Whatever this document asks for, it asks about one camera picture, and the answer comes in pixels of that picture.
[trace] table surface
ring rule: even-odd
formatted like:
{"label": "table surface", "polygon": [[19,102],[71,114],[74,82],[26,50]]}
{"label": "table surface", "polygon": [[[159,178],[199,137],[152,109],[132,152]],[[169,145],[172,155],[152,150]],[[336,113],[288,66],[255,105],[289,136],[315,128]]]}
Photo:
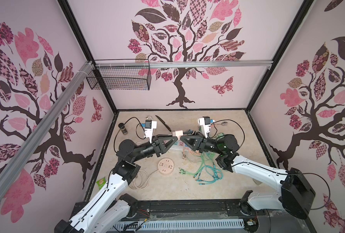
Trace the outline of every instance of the table surface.
{"label": "table surface", "polygon": [[[117,162],[117,156],[113,149],[113,141],[116,133],[118,132],[118,124],[124,123],[131,117],[137,117],[141,123],[145,122],[147,116],[151,116],[153,120],[157,121],[157,129],[154,130],[154,135],[157,134],[170,134],[167,128],[156,118],[155,115],[161,117],[166,124],[174,130],[188,129],[198,130],[197,119],[203,116],[209,116],[215,121],[222,119],[231,119],[236,121],[245,132],[245,142],[238,151],[238,153],[250,160],[268,165],[267,159],[264,155],[262,147],[254,133],[254,130],[249,122],[249,119],[244,110],[201,110],[201,111],[121,111],[117,118],[114,131],[112,133],[108,149],[105,153],[104,160],[101,164],[100,172],[96,180],[100,180],[105,177],[108,179],[110,170],[115,166]],[[243,141],[243,133],[237,124],[227,121],[228,125],[216,125],[218,133],[233,134],[239,145]],[[123,135],[121,132],[118,134],[115,141],[115,149],[118,151],[118,145],[125,139],[131,139],[135,143],[145,142],[147,139],[141,140],[135,134],[135,128],[138,124],[136,119],[131,119],[127,124],[127,135]],[[144,136],[142,128],[138,127],[138,135]],[[192,161],[197,161],[199,157],[187,155]],[[247,190],[253,190],[256,192],[272,192],[271,187],[260,184],[257,185],[252,178],[231,173],[229,171],[222,170],[223,179],[216,181],[213,184],[198,185],[198,182],[190,175],[182,175],[179,173],[179,167],[184,170],[195,172],[200,163],[192,163],[187,159],[183,159],[183,153],[179,150],[169,150],[167,153],[160,157],[144,158],[137,161],[136,164],[141,166],[142,170],[145,170],[148,174],[151,174],[157,170],[158,162],[163,158],[169,158],[174,162],[174,170],[169,175],[162,175],[158,171],[154,173],[149,179],[149,185],[145,189],[133,190],[127,187],[121,194],[128,193],[138,200],[185,200],[185,199],[232,199],[241,198]],[[212,162],[207,161],[207,165],[212,165]],[[201,179],[212,180],[212,177],[208,176],[206,172],[201,174]],[[137,176],[135,182],[139,184],[141,182],[140,175]],[[91,198],[99,191],[99,186],[96,184],[92,190]]]}

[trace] electrical wire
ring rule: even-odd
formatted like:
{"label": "electrical wire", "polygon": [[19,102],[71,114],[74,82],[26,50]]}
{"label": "electrical wire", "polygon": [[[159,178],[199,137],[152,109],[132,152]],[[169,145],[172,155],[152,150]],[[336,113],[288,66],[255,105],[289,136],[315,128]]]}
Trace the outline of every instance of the electrical wire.
{"label": "electrical wire", "polygon": [[[139,120],[138,118],[136,118],[136,117],[132,117],[132,118],[128,119],[128,120],[124,123],[124,125],[126,125],[126,123],[127,123],[129,120],[133,119],[133,118],[137,119],[138,122],[139,122],[139,124],[142,126],[142,124],[140,123],[140,120]],[[117,138],[117,135],[118,135],[118,133],[119,133],[120,131],[121,131],[121,129],[118,130],[118,132],[116,133],[116,135],[115,135],[115,137],[114,137],[114,141],[113,141],[113,149],[114,149],[114,152],[115,152],[115,153],[117,153],[117,152],[115,151],[115,139]]]}
{"label": "electrical wire", "polygon": [[235,164],[235,165],[232,165],[231,167],[234,167],[234,166],[239,165],[239,164],[242,164],[242,163],[249,163],[249,164],[255,165],[255,166],[257,166],[257,167],[263,168],[264,170],[267,170],[267,171],[270,171],[270,172],[273,172],[273,173],[276,173],[276,174],[279,174],[279,175],[296,176],[296,175],[308,175],[308,174],[311,174],[311,175],[319,176],[321,179],[324,180],[326,186],[328,187],[328,192],[329,192],[328,200],[327,200],[327,202],[326,202],[323,206],[321,206],[321,207],[319,207],[319,208],[310,208],[310,210],[319,210],[319,209],[322,209],[322,208],[326,207],[326,206],[329,204],[329,201],[330,201],[330,187],[329,187],[329,184],[328,184],[328,182],[327,182],[322,176],[320,176],[320,175],[318,175],[318,174],[316,174],[316,173],[311,173],[311,172],[307,172],[307,173],[297,173],[297,174],[284,174],[284,173],[278,173],[278,172],[275,172],[275,171],[273,171],[273,170],[269,170],[269,169],[267,169],[267,168],[264,168],[264,167],[262,167],[262,166],[259,166],[259,165],[257,165],[257,164],[251,163],[251,162],[241,162],[241,163],[237,163],[237,164]]}

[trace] wire basket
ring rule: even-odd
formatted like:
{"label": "wire basket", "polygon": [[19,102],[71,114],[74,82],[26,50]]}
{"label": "wire basket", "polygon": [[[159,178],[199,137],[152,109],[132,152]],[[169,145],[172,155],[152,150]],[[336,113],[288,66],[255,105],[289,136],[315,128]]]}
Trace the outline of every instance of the wire basket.
{"label": "wire basket", "polygon": [[136,63],[120,63],[122,60],[131,59],[109,59],[118,62],[96,65],[87,76],[91,89],[104,86],[108,90],[149,90],[152,79],[149,61],[132,59]]}

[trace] aluminum rail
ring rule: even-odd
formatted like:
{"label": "aluminum rail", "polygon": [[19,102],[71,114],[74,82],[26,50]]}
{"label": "aluminum rail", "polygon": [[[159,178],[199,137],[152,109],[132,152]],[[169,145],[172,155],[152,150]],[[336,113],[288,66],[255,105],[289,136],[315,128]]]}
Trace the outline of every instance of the aluminum rail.
{"label": "aluminum rail", "polygon": [[[147,66],[147,63],[128,62],[128,63],[102,63],[96,60],[96,67],[126,67],[126,66]],[[197,67],[232,67],[232,66],[272,66],[271,60],[244,60],[244,61],[211,61],[211,62],[150,62],[151,69],[160,68],[197,68]]]}
{"label": "aluminum rail", "polygon": [[15,182],[21,170],[26,165],[26,162],[34,153],[35,149],[42,142],[52,124],[63,111],[65,105],[69,102],[72,95],[77,90],[81,82],[92,71],[92,62],[87,61],[79,72],[76,73],[72,81],[68,84],[65,91],[60,95],[58,100],[49,109],[47,114],[43,117],[41,122],[37,125],[35,130],[30,134],[27,140],[21,145],[17,154],[8,161],[7,166],[0,173],[0,201]]}

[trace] green snack package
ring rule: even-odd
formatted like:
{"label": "green snack package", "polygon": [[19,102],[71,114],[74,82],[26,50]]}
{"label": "green snack package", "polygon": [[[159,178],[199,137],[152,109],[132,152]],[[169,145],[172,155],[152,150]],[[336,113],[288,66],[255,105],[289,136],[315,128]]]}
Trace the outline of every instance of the green snack package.
{"label": "green snack package", "polygon": [[100,180],[96,181],[96,184],[98,184],[99,189],[101,189],[107,181],[105,180],[105,177],[101,178]]}

